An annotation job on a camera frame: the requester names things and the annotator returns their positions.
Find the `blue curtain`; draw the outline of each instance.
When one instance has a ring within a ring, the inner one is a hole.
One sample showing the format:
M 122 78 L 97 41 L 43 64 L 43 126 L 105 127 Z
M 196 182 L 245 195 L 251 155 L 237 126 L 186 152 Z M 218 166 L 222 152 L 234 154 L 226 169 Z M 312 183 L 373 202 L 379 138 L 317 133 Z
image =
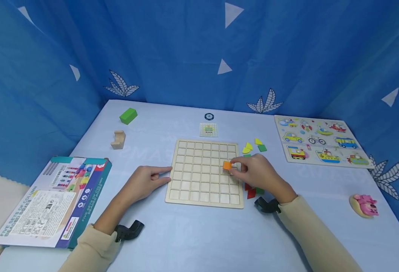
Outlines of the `blue curtain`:
M 108 99 L 337 118 L 399 218 L 399 1 L 227 1 L 4 0 L 0 175 L 31 183 Z

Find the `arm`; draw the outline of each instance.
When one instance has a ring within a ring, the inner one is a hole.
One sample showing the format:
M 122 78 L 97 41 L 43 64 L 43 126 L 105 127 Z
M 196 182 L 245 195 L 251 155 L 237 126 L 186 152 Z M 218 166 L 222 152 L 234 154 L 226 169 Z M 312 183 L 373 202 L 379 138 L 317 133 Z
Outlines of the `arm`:
M 251 186 L 269 191 L 281 203 L 278 215 L 284 226 L 302 247 L 314 272 L 362 272 L 356 261 L 328 227 L 317 217 L 301 196 L 285 182 L 268 160 L 260 154 L 238 157 L 231 163 L 242 163 L 241 171 L 232 168 L 231 174 Z
M 139 166 L 124 187 L 113 198 L 94 225 L 86 227 L 77 240 L 76 248 L 59 272 L 104 272 L 114 260 L 120 243 L 115 243 L 115 227 L 134 202 L 147 197 L 154 189 L 170 182 L 159 173 L 171 167 Z

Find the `hand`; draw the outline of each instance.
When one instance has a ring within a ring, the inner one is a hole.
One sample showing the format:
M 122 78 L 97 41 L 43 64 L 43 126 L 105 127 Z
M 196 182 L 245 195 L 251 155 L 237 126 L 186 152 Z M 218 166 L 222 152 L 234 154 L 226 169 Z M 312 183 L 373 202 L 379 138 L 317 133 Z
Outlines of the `hand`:
M 279 203 L 293 201 L 297 194 L 293 188 L 279 176 L 270 162 L 261 154 L 251 157 L 237 157 L 231 163 L 242 164 L 241 171 L 231 168 L 229 171 L 236 178 L 240 178 L 251 186 L 269 191 Z
M 160 173 L 171 171 L 172 167 L 139 166 L 119 191 L 120 198 L 131 204 L 151 194 L 155 189 L 171 181 L 170 177 L 159 178 Z

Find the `vehicle puzzle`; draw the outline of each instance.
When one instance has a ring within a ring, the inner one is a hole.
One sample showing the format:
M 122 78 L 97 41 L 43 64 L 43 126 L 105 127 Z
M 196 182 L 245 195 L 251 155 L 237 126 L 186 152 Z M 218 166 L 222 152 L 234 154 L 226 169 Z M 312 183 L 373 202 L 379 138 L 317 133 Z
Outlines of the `vehicle puzzle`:
M 374 168 L 344 121 L 274 117 L 288 162 Z

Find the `wooden grid board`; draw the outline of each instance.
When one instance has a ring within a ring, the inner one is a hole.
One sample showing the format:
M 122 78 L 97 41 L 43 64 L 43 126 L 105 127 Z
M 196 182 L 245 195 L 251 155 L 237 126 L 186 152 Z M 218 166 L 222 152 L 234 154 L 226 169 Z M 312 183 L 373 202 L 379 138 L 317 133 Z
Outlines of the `wooden grid board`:
M 237 143 L 177 140 L 165 201 L 243 209 L 242 181 L 222 168 L 238 156 Z M 240 169 L 239 163 L 233 168 Z

